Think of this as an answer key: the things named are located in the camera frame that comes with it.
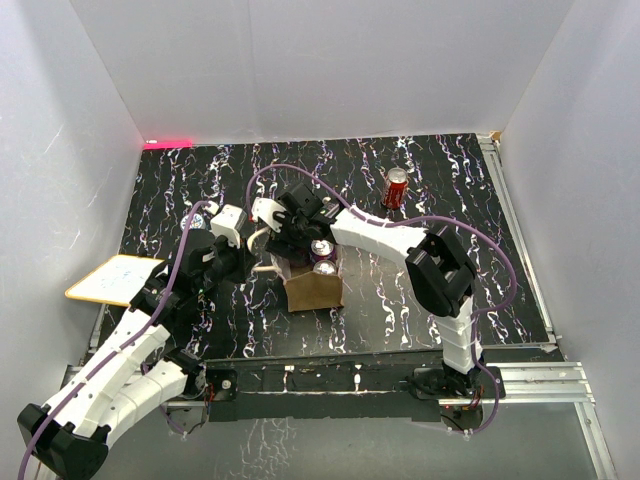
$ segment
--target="red soda can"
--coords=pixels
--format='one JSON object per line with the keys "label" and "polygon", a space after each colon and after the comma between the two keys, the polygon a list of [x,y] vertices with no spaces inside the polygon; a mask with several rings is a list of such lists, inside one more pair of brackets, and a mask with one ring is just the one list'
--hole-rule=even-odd
{"label": "red soda can", "polygon": [[382,205],[391,210],[400,208],[409,187],[409,176],[402,168],[392,168],[387,173],[382,190]]}

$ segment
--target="cable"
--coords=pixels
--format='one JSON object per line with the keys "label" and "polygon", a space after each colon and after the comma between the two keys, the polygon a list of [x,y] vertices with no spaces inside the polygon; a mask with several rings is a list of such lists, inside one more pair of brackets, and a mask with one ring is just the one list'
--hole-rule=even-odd
{"label": "cable", "polygon": [[[189,215],[187,216],[185,225],[191,225],[191,221],[193,220],[193,217],[198,211],[198,209],[202,206],[208,205],[209,203],[210,202],[206,200],[200,200],[199,202],[196,202],[195,205],[193,205],[193,207],[191,208]],[[178,246],[178,252],[176,253],[176,259],[174,261],[173,268],[171,269],[171,275],[169,275],[169,281],[167,282],[167,287],[164,290],[164,294],[162,295],[162,298],[160,299],[158,306],[156,307],[153,314],[151,315],[151,318],[149,318],[149,321],[138,332],[136,332],[133,336],[129,337],[129,339],[127,339],[122,345],[120,345],[120,350],[124,350],[125,348],[130,346],[132,343],[134,343],[136,340],[138,340],[144,334],[144,332],[155,323],[158,316],[160,315],[165,305],[167,304],[167,301],[169,300],[169,295],[173,290],[173,285],[176,281],[176,277],[178,276],[178,270],[180,269],[180,262],[182,262],[182,256],[184,254],[184,249],[187,244],[187,236],[189,234],[189,231],[190,231],[189,228],[185,228],[182,232],[182,236],[180,237],[180,245]],[[105,358],[103,358],[93,368],[93,370],[91,370],[87,374],[86,380],[87,381],[91,380],[100,370],[102,370],[102,368],[104,368],[105,365],[107,365],[111,360],[113,360],[116,355],[117,353],[115,350],[112,350],[111,352],[109,352],[107,356],[105,356]],[[20,469],[18,470],[18,480],[24,480],[24,475],[27,470],[27,464],[29,463],[29,458],[31,457],[31,453],[33,453],[33,450],[36,444],[38,443],[38,440],[42,436],[42,433],[53,421],[53,419],[58,415],[58,413],[60,413],[60,411],[67,406],[67,404],[71,401],[71,399],[74,398],[75,395],[80,390],[82,390],[85,385],[86,383],[83,383],[83,382],[78,383],[69,392],[69,394],[66,397],[64,397],[62,401],[48,413],[44,421],[40,424],[38,429],[35,431],[35,433],[31,437],[31,440],[27,444],[27,448],[22,457],[22,462],[20,462]]]}
{"label": "cable", "polygon": [[255,242],[260,235],[269,233],[270,230],[271,230],[271,227],[266,226],[264,228],[261,228],[260,230],[257,230],[249,238],[247,238],[247,248],[249,249],[250,253],[253,253],[253,242]]}
{"label": "cable", "polygon": [[456,427],[458,428],[458,430],[460,430],[461,432],[464,432],[464,428],[462,428],[462,427],[460,426],[460,424],[459,424],[458,422],[456,422],[453,418],[448,417],[447,415],[443,415],[443,414],[440,414],[440,416],[441,416],[442,418],[446,418],[446,419],[447,419],[447,420],[449,420],[451,423],[453,423],[453,425],[454,425],[454,426],[456,426]]}
{"label": "cable", "polygon": [[275,265],[265,265],[262,267],[253,267],[252,272],[280,272],[280,269]]}
{"label": "cable", "polygon": [[351,205],[338,192],[336,192],[327,183],[323,182],[322,180],[320,180],[315,175],[307,172],[306,170],[303,170],[300,167],[296,167],[294,165],[286,165],[286,164],[283,164],[283,163],[275,163],[273,165],[268,165],[268,166],[266,166],[264,168],[261,168],[260,170],[258,170],[249,179],[249,183],[247,184],[247,188],[246,188],[246,191],[245,191],[245,203],[246,203],[246,208],[247,208],[249,214],[251,214],[251,188],[253,187],[253,184],[256,182],[256,180],[258,179],[258,177],[262,173],[264,173],[264,172],[266,172],[268,170],[278,169],[278,168],[288,168],[290,170],[295,170],[296,172],[302,173],[303,175],[309,177],[311,180],[313,180],[314,182],[318,183],[323,188],[325,188],[331,195],[333,195],[336,198],[336,200],[338,200],[342,205],[344,205],[356,218],[359,218],[360,220],[364,221],[365,223],[369,223],[371,225],[376,225],[376,226],[384,227],[384,228],[401,227],[401,226],[412,225],[414,223],[420,223],[420,222],[443,222],[443,223],[448,223],[449,225],[454,225],[456,227],[462,228],[463,230],[466,230],[467,232],[472,233],[473,235],[476,235],[482,241],[484,241],[489,246],[489,248],[493,249],[493,251],[496,253],[496,255],[500,258],[500,260],[504,264],[504,266],[507,269],[507,272],[509,274],[509,280],[510,280],[509,293],[505,297],[505,299],[501,303],[499,303],[498,305],[495,305],[493,307],[488,307],[488,308],[481,308],[481,309],[475,310],[474,312],[471,313],[471,338],[473,339],[473,343],[471,344],[471,359],[473,360],[473,364],[478,369],[480,369],[480,371],[482,371],[484,374],[486,374],[491,379],[491,382],[493,383],[493,387],[494,387],[494,390],[495,390],[493,410],[491,411],[491,414],[489,415],[489,418],[487,419],[486,422],[484,422],[482,425],[480,425],[474,431],[475,432],[481,432],[482,430],[487,428],[491,424],[491,422],[493,422],[493,419],[498,414],[498,406],[500,404],[500,389],[499,389],[498,381],[497,381],[496,377],[491,373],[491,371],[487,367],[485,367],[483,364],[481,364],[478,361],[478,356],[477,356],[477,353],[476,353],[476,342],[478,340],[477,323],[478,323],[478,318],[480,317],[480,315],[483,315],[483,314],[489,313],[489,312],[499,312],[501,310],[504,310],[509,305],[511,305],[511,302],[513,302],[513,300],[516,297],[516,293],[517,293],[517,289],[518,289],[518,281],[517,281],[517,278],[516,278],[516,272],[515,272],[515,270],[513,268],[513,265],[509,261],[509,258],[507,257],[507,255],[502,251],[502,249],[491,238],[489,238],[487,235],[482,233],[480,230],[478,230],[478,229],[476,229],[476,228],[474,228],[474,227],[472,227],[470,225],[467,225],[466,223],[462,223],[461,221],[456,220],[455,218],[442,217],[442,216],[439,216],[439,215],[422,215],[420,217],[410,218],[410,219],[407,219],[407,220],[401,220],[399,222],[380,221],[380,220],[375,220],[375,219],[369,218],[366,215],[364,215],[363,212],[360,209],[358,209],[358,207],[356,207],[355,205]]}
{"label": "cable", "polygon": [[191,429],[188,432],[186,432],[187,435],[191,435],[196,428],[202,427],[205,423],[207,423],[206,420],[203,420],[200,423],[196,423],[193,427],[191,427]]}
{"label": "cable", "polygon": [[[146,363],[143,363],[142,365],[140,365],[140,370],[142,371],[142,375],[146,375],[149,372],[149,367]],[[176,433],[179,433],[180,435],[184,435],[185,433],[187,433],[181,425],[179,425],[173,418],[171,418],[171,415],[169,415],[169,413],[164,409],[162,405],[158,406],[158,410],[160,410],[162,416],[165,418],[169,426],[176,431]]]}
{"label": "cable", "polygon": [[474,409],[480,404],[480,400],[482,400],[482,395],[484,394],[484,385],[480,385],[480,388],[477,388],[475,392],[473,392],[473,399],[471,403],[467,407],[463,407],[464,409]]}

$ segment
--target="red light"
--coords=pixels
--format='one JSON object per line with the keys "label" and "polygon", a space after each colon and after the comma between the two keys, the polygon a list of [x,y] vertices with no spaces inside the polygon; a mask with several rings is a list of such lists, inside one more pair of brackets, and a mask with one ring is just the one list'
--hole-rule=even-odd
{"label": "red light", "polygon": [[176,140],[173,142],[145,143],[143,150],[161,150],[163,148],[191,148],[191,140]]}

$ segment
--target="soda can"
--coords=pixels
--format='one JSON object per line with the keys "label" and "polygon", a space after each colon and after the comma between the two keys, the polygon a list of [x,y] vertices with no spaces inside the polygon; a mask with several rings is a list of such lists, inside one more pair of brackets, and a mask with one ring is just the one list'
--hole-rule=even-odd
{"label": "soda can", "polygon": [[333,243],[327,240],[313,240],[311,242],[311,259],[317,263],[322,260],[336,260],[336,249]]}
{"label": "soda can", "polygon": [[382,190],[382,205],[391,210],[400,208],[408,187],[409,176],[405,170],[397,167],[389,170]]}
{"label": "soda can", "polygon": [[313,266],[313,271],[322,275],[337,275],[338,267],[329,260],[322,260]]}

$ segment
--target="gray floor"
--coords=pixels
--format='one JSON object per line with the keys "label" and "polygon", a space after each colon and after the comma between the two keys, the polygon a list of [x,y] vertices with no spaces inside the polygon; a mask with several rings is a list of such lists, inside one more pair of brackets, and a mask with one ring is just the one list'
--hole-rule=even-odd
{"label": "gray floor", "polygon": [[96,480],[593,479],[573,404],[505,405],[486,431],[459,435],[404,420],[209,423],[187,441],[154,412],[114,446]]}

